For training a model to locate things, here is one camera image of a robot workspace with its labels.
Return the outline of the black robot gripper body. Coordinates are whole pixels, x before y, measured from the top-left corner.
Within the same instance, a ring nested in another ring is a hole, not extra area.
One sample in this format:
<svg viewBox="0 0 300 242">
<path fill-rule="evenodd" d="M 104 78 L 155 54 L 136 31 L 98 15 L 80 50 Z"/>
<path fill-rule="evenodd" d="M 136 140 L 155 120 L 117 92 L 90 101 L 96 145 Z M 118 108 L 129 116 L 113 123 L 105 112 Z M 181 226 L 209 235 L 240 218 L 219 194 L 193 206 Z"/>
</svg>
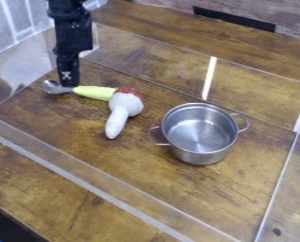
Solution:
<svg viewBox="0 0 300 242">
<path fill-rule="evenodd" d="M 82 51 L 93 49 L 93 24 L 86 0 L 47 0 L 49 17 L 56 23 L 56 54 L 62 61 L 69 61 Z"/>
</svg>

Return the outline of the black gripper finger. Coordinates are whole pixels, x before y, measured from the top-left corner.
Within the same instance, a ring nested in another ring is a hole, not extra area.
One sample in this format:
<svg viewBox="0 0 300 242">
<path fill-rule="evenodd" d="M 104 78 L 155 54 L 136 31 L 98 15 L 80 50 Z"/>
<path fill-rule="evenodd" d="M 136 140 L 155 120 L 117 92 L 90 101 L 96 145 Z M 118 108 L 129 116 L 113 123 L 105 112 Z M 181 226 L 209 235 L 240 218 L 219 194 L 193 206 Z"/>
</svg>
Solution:
<svg viewBox="0 0 300 242">
<path fill-rule="evenodd" d="M 80 58 L 57 59 L 57 63 L 60 84 L 64 87 L 78 87 L 81 84 Z"/>
</svg>

